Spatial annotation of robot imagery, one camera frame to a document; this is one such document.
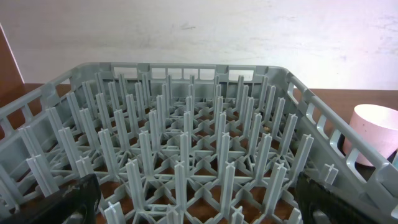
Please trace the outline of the grey plastic dishwasher rack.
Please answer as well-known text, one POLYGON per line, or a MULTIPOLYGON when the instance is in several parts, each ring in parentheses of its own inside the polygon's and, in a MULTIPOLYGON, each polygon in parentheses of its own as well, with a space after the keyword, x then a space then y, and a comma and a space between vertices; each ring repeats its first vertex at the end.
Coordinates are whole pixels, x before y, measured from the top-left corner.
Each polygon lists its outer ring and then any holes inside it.
POLYGON ((304 172, 397 222, 397 169, 282 67, 84 63, 1 129, 1 220, 95 174, 106 223, 304 223, 304 172))

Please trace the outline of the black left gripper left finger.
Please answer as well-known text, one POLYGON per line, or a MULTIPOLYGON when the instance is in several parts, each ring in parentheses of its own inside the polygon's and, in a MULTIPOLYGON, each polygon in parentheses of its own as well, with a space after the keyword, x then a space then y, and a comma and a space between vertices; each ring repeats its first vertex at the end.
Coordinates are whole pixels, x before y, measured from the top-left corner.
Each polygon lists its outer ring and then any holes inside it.
POLYGON ((97 176, 88 174, 1 223, 95 223, 100 200, 97 176))

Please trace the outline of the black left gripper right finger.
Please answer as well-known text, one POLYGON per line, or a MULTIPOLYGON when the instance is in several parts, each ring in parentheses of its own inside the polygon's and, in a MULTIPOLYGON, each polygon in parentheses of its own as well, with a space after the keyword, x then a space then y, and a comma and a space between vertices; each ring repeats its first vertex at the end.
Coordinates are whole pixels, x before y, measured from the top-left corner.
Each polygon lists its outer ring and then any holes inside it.
POLYGON ((336 187, 299 173, 295 187, 304 223, 377 223, 378 210, 336 187))

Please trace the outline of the pink plastic cup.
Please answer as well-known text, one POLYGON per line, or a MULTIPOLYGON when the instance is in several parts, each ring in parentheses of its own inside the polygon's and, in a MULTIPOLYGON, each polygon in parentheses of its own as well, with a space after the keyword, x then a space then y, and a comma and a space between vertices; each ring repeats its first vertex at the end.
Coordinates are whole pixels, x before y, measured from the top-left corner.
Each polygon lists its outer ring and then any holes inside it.
POLYGON ((388 160, 397 150, 397 110, 374 104, 357 105, 349 125, 377 156, 388 160))

